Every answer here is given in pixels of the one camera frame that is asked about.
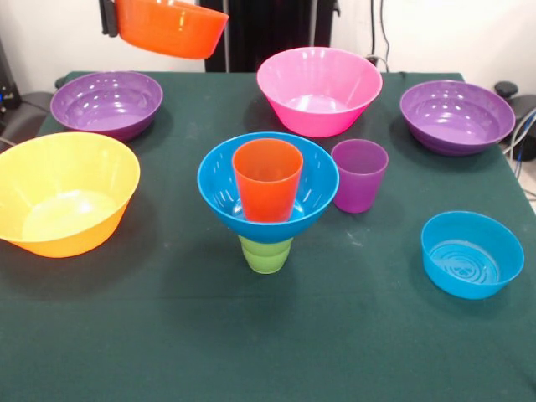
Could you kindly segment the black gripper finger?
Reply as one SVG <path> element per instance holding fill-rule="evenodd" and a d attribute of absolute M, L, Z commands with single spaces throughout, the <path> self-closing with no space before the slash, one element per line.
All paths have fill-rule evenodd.
<path fill-rule="evenodd" d="M 113 0 L 99 0 L 102 33 L 109 37 L 118 35 L 116 5 Z"/>

